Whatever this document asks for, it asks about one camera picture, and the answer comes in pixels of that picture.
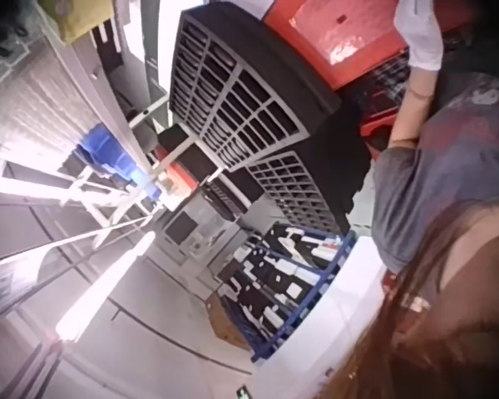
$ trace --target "gray t-shirt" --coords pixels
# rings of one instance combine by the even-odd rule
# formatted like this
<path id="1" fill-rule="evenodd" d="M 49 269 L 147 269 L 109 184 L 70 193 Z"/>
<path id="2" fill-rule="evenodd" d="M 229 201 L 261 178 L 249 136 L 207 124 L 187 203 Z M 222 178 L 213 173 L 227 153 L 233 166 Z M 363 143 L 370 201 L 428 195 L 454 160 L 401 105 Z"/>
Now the gray t-shirt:
<path id="1" fill-rule="evenodd" d="M 499 200 L 499 79 L 470 84 L 422 129 L 417 150 L 393 147 L 375 164 L 373 240 L 398 273 L 449 205 Z"/>

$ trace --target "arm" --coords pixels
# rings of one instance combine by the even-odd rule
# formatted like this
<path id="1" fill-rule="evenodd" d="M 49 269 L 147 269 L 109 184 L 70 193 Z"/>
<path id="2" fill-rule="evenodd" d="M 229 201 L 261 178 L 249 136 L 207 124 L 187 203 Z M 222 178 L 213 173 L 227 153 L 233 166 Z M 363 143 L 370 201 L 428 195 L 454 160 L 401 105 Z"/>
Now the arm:
<path id="1" fill-rule="evenodd" d="M 408 44 L 411 71 L 388 147 L 414 149 L 427 119 L 442 66 L 442 32 L 432 0 L 399 0 L 394 25 Z"/>
<path id="2" fill-rule="evenodd" d="M 416 148 L 417 139 L 434 97 L 437 71 L 413 67 L 408 78 L 407 91 L 390 135 L 391 147 Z"/>

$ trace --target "white glove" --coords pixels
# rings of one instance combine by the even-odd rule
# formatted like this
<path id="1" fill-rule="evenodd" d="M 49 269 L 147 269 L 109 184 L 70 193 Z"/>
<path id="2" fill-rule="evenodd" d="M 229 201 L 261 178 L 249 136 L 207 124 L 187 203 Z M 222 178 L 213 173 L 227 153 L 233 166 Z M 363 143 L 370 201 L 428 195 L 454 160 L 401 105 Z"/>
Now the white glove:
<path id="1" fill-rule="evenodd" d="M 399 0 L 393 24 L 410 47 L 408 65 L 439 71 L 443 41 L 432 0 Z"/>

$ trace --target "blue bin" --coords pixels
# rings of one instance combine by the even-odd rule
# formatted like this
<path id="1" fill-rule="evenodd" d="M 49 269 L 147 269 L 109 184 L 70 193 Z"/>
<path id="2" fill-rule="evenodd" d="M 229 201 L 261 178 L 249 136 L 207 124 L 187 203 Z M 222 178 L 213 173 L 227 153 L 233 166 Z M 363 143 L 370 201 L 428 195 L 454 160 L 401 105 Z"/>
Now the blue bin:
<path id="1" fill-rule="evenodd" d="M 148 174 L 136 165 L 115 136 L 102 123 L 89 131 L 80 143 L 80 147 L 80 152 L 87 162 L 103 168 L 111 175 L 119 175 L 135 185 L 142 185 L 149 179 Z M 152 200 L 158 200 L 161 196 L 161 190 L 152 183 L 149 183 L 145 190 Z"/>

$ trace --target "cardboard box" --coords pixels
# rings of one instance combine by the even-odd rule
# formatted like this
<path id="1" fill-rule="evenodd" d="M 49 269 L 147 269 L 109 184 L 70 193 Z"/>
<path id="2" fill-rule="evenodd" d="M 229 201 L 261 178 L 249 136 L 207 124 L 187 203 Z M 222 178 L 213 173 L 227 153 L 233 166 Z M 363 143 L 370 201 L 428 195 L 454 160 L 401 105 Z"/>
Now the cardboard box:
<path id="1" fill-rule="evenodd" d="M 216 337 L 222 339 L 231 345 L 251 351 L 250 345 L 246 342 L 242 333 L 231 322 L 229 316 L 225 312 L 220 297 L 213 293 L 207 301 L 205 301 L 207 313 L 209 314 L 210 325 L 215 331 Z"/>

